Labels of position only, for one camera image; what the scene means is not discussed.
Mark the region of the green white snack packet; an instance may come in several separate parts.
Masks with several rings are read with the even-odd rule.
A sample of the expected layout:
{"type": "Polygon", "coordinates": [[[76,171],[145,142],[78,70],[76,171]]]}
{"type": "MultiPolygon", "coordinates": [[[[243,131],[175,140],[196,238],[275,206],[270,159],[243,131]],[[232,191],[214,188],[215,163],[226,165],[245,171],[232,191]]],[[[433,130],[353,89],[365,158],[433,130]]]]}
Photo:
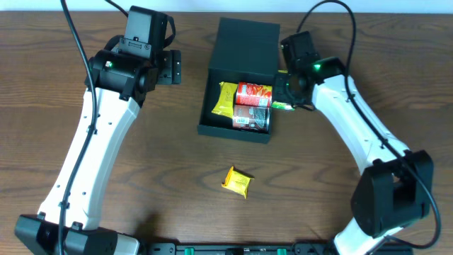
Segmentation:
{"type": "Polygon", "coordinates": [[[279,109],[279,110],[286,110],[286,111],[293,111],[294,107],[290,103],[283,103],[278,101],[273,101],[272,108],[279,109]]]}

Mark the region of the bright red Pringles can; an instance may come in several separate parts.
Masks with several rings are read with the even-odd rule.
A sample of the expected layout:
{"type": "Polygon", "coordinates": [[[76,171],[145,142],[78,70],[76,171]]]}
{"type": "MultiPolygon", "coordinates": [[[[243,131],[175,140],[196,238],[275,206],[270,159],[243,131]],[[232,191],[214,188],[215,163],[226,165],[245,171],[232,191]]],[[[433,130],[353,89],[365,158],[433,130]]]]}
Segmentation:
{"type": "Polygon", "coordinates": [[[273,88],[268,85],[239,82],[235,103],[245,106],[269,108],[272,104],[273,88]]]}

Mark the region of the dark red Pringles can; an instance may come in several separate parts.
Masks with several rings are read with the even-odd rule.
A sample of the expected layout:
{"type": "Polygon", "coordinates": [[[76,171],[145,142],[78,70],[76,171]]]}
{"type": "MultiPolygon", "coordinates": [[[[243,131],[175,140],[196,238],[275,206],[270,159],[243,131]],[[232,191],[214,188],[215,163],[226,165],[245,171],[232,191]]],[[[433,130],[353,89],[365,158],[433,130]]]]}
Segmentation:
{"type": "Polygon", "coordinates": [[[270,126],[270,109],[257,106],[235,105],[233,128],[267,132],[270,126]]]}

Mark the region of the long yellow snack packet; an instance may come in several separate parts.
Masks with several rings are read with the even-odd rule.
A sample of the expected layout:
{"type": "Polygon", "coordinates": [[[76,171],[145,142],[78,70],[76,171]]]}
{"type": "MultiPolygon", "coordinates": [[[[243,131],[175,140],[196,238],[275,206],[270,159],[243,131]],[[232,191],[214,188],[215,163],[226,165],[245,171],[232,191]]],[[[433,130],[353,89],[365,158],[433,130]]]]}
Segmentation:
{"type": "Polygon", "coordinates": [[[224,117],[233,118],[234,114],[234,95],[236,93],[238,84],[222,81],[219,83],[220,95],[219,99],[212,109],[215,115],[222,115],[224,117]]]}

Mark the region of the small yellow snack packet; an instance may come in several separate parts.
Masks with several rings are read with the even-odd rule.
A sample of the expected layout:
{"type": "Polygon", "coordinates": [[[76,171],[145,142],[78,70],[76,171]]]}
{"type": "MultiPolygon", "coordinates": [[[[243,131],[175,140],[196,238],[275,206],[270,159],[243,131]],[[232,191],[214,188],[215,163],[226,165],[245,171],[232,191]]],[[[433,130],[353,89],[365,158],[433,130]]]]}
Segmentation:
{"type": "Polygon", "coordinates": [[[232,166],[226,175],[222,188],[233,191],[245,199],[248,197],[248,188],[254,178],[232,166]]]}

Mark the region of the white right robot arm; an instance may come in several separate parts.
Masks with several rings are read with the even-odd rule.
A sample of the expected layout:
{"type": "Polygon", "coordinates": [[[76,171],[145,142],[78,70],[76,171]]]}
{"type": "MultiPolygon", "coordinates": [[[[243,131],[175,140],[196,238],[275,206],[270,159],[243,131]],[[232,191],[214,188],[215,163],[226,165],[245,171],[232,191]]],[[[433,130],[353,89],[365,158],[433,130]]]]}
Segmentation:
{"type": "Polygon", "coordinates": [[[286,57],[275,82],[275,99],[320,111],[336,129],[360,171],[350,206],[353,217],[333,239],[331,254],[373,254],[386,242],[427,249],[440,236],[440,212],[431,193],[433,162],[421,150],[412,152],[378,119],[337,57],[318,54],[286,57]],[[411,244],[395,234],[435,216],[434,237],[411,244]]]}

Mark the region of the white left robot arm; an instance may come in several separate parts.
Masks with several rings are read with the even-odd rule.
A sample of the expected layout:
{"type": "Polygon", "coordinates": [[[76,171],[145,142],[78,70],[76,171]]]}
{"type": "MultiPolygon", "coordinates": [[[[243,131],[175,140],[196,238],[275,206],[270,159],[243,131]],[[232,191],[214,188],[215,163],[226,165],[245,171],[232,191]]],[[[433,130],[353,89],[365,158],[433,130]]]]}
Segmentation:
{"type": "Polygon", "coordinates": [[[100,226],[108,180],[147,92],[181,81],[181,53],[155,58],[101,50],[89,61],[81,118],[55,184],[35,215],[20,215],[17,238],[33,254],[144,254],[137,238],[100,226]]]}

